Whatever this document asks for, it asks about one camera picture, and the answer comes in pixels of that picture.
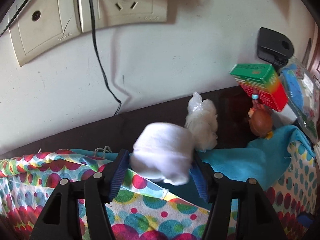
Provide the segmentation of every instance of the clear plastic packaging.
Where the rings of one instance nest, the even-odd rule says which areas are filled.
[[[217,110],[211,100],[203,100],[197,92],[188,103],[185,128],[193,135],[197,151],[212,150],[217,145]]]
[[[289,99],[289,106],[298,117],[299,125],[316,144],[320,95],[316,83],[296,58],[292,58],[289,64],[281,69],[280,80]]]

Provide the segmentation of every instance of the cardboard box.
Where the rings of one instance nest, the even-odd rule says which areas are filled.
[[[259,94],[259,101],[280,112],[288,102],[284,88],[272,65],[237,64],[230,71],[239,85],[251,97],[253,89]]]

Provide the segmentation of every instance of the electrical outlet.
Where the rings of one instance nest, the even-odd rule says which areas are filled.
[[[113,25],[165,22],[168,0],[92,0],[96,28]],[[91,30],[89,0],[79,0],[83,32]]]
[[[10,9],[12,18],[17,7]],[[39,54],[81,34],[77,0],[30,0],[10,26],[20,66]]]

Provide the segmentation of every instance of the black cord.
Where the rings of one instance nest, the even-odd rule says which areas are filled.
[[[94,47],[94,51],[96,53],[99,65],[100,65],[100,69],[103,75],[103,79],[104,79],[104,83],[108,89],[108,91],[111,93],[111,95],[113,95],[113,98],[115,99],[115,101],[117,101],[119,103],[118,109],[116,110],[115,115],[117,115],[119,113],[119,110],[121,108],[121,101],[114,95],[114,93],[110,90],[109,84],[108,84],[108,80],[107,80],[107,76],[106,73],[103,70],[103,67],[101,65],[100,62],[100,57],[99,57],[99,53],[98,53],[98,48],[97,48],[97,41],[96,41],[96,24],[95,24],[95,19],[94,19],[94,11],[93,11],[93,2],[92,0],[89,0],[89,5],[90,5],[90,14],[91,14],[91,27],[92,27],[92,41],[93,41],[93,47]]]
[[[19,9],[17,10],[17,12],[14,14],[14,16],[12,17],[12,19],[10,20],[10,22],[7,24],[7,26],[4,28],[4,30],[1,32],[0,37],[6,32],[6,30],[11,26],[11,24],[14,22],[14,20],[17,18],[17,16],[19,15],[19,13],[22,11],[22,9],[25,7],[25,5],[28,3],[29,0],[24,0],[24,2],[22,3],[22,5],[19,7]]]

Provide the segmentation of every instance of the colorful polka dot cloth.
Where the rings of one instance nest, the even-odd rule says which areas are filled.
[[[281,178],[266,191],[288,239],[300,239],[305,228],[296,217],[313,213],[316,203],[314,159],[304,146],[288,146],[292,161]],[[109,160],[69,150],[25,155],[0,161],[0,214],[9,218],[20,239],[28,239],[43,206],[62,178],[87,179],[102,171]],[[128,170],[107,214],[116,239],[196,240],[200,239],[209,212],[187,203],[168,190]],[[237,201],[232,202],[228,239],[236,229]],[[85,202],[79,200],[79,221],[83,239],[90,239]]]

